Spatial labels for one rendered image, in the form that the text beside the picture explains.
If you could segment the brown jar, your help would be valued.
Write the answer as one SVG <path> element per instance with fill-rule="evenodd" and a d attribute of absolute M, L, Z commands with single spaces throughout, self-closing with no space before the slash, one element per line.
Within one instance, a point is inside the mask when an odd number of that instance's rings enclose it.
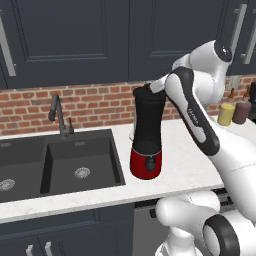
<path fill-rule="evenodd" d="M 241 101 L 236 104 L 232 121 L 236 124 L 244 124 L 249 115 L 251 103 L 249 101 Z"/>

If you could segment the dark wall cupboard door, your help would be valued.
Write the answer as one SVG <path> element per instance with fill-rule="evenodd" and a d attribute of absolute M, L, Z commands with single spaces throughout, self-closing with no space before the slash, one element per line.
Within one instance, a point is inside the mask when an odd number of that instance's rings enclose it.
<path fill-rule="evenodd" d="M 155 80 L 216 39 L 227 0 L 130 0 L 129 79 Z"/>
<path fill-rule="evenodd" d="M 7 89 L 124 82 L 129 0 L 0 0 L 16 76 Z"/>
<path fill-rule="evenodd" d="M 256 0 L 241 0 L 241 4 L 246 4 L 247 10 L 244 17 L 236 51 L 235 53 L 232 53 L 233 60 L 229 68 L 230 75 L 256 74 L 256 45 L 250 64 L 243 64 L 243 58 L 246 53 L 249 38 L 256 18 Z"/>

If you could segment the grey dishwasher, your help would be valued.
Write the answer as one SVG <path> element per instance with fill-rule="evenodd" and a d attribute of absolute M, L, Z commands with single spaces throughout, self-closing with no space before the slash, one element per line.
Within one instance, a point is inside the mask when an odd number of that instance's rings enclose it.
<path fill-rule="evenodd" d="M 139 201 L 134 209 L 133 256 L 154 256 L 168 228 L 156 218 L 157 199 Z"/>

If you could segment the dark base cupboard door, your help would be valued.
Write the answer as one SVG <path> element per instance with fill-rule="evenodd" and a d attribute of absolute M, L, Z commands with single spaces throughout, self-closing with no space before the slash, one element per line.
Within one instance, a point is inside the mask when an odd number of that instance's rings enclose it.
<path fill-rule="evenodd" d="M 45 252 L 51 241 L 53 256 L 132 256 L 132 239 L 118 227 L 57 232 L 39 237 Z"/>
<path fill-rule="evenodd" d="M 32 245 L 33 256 L 44 256 L 36 238 L 11 238 L 0 240 L 0 256 L 28 256 L 26 250 Z"/>

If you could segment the grey wall socket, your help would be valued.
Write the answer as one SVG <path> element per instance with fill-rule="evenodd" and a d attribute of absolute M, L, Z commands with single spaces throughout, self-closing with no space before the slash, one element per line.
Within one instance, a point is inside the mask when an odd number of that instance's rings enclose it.
<path fill-rule="evenodd" d="M 233 76 L 232 80 L 230 82 L 230 88 L 237 89 L 239 84 L 240 84 L 240 80 L 241 80 L 241 76 L 240 75 Z"/>

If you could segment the black sink tap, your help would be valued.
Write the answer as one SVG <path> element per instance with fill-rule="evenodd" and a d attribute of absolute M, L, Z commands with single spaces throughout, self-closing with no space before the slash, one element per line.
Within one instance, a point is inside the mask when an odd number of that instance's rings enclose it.
<path fill-rule="evenodd" d="M 48 114 L 48 120 L 50 122 L 54 122 L 55 117 L 58 117 L 60 137 L 62 139 L 65 139 L 68 134 L 73 134 L 74 133 L 74 127 L 72 125 L 72 119 L 69 119 L 69 126 L 66 126 L 65 123 L 64 123 L 61 102 L 60 102 L 60 98 L 59 98 L 58 94 L 54 94 L 52 96 L 50 111 L 49 111 L 49 114 Z"/>

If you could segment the black double sink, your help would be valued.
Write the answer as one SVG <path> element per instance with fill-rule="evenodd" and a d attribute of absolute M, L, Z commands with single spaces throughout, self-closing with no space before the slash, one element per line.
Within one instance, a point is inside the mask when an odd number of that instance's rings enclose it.
<path fill-rule="evenodd" d="M 0 141 L 0 203 L 124 184 L 109 129 Z"/>

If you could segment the yellow jar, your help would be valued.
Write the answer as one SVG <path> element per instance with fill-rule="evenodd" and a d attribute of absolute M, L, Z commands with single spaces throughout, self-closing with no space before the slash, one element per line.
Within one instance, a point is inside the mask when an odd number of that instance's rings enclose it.
<path fill-rule="evenodd" d="M 221 104 L 217 122 L 222 126 L 229 126 L 232 121 L 234 110 L 235 110 L 235 106 L 233 104 L 230 104 L 230 103 Z"/>

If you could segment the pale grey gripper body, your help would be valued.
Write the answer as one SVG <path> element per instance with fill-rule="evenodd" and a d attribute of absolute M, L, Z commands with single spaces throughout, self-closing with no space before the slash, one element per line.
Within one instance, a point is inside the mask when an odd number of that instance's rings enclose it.
<path fill-rule="evenodd" d="M 154 82 L 152 82 L 149 87 L 150 90 L 156 94 L 162 90 L 165 89 L 165 83 L 166 83 L 166 79 L 167 79 L 168 75 L 165 75 L 161 78 L 159 78 L 158 80 L 155 80 Z"/>

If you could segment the black blender with red base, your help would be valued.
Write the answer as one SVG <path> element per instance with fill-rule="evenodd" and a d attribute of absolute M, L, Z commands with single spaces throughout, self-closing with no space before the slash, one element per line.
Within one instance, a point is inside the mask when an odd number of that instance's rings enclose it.
<path fill-rule="evenodd" d="M 156 178 L 162 167 L 161 120 L 166 93 L 153 93 L 149 83 L 133 90 L 134 138 L 130 154 L 131 173 L 143 180 Z"/>

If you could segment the black stove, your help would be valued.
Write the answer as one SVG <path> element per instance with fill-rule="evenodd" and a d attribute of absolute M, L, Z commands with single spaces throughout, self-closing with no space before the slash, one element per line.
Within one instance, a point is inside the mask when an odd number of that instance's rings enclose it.
<path fill-rule="evenodd" d="M 213 189 L 213 192 L 218 196 L 220 201 L 220 212 L 234 210 L 234 203 L 225 188 Z"/>

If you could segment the dark drawer front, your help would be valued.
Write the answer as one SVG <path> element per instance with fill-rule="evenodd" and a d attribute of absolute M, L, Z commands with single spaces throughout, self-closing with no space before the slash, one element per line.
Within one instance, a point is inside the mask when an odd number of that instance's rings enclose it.
<path fill-rule="evenodd" d="M 75 225 L 132 221 L 133 216 L 134 208 L 132 204 L 129 204 L 3 223 L 0 224 L 0 239 L 10 239 L 14 236 L 30 235 Z"/>

